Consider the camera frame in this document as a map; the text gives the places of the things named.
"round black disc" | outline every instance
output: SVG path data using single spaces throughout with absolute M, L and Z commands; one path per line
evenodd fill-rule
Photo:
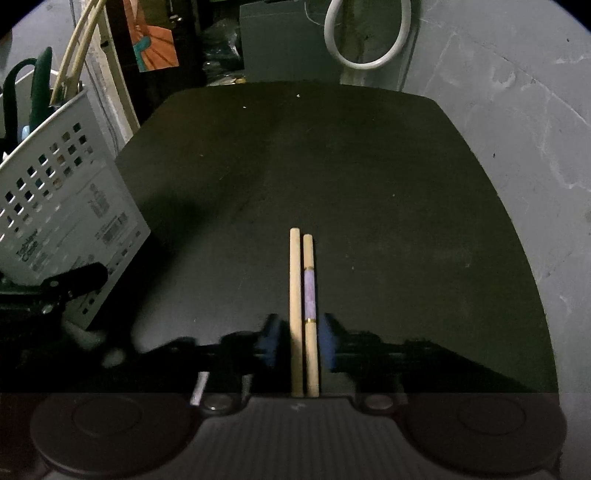
M 566 437 L 560 407 L 542 394 L 423 394 L 411 403 L 406 426 L 435 460 L 485 475 L 540 468 Z
M 179 453 L 190 430 L 190 406 L 177 394 L 54 394 L 31 420 L 43 458 L 85 478 L 156 468 Z

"barcode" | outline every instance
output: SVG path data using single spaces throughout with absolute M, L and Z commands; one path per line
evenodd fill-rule
M 119 232 L 123 230 L 123 227 L 127 223 L 127 215 L 123 212 L 119 217 L 115 219 L 113 225 L 103 234 L 103 243 L 108 247 L 113 240 L 119 235 Z

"white plastic basket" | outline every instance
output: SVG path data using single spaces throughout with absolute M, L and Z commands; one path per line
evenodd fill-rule
M 19 131 L 27 122 L 30 85 L 30 74 L 17 82 Z M 87 263 L 108 267 L 109 280 L 101 290 L 66 308 L 64 318 L 82 328 L 149 233 L 105 144 L 86 89 L 0 164 L 2 273 L 15 283 L 38 285 Z

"label on basket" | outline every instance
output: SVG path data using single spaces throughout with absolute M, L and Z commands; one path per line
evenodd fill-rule
M 91 262 L 107 265 L 137 225 L 108 168 L 77 194 L 48 207 L 54 213 L 46 225 L 24 235 L 16 248 L 40 278 Z

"chopstick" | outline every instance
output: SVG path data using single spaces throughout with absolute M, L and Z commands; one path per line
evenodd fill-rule
M 301 247 L 300 229 L 290 230 L 290 336 L 291 394 L 304 396 L 303 336 L 301 322 Z
M 306 319 L 306 379 L 309 397 L 320 395 L 318 344 L 316 338 L 316 279 L 314 278 L 314 242 L 304 235 L 304 318 Z

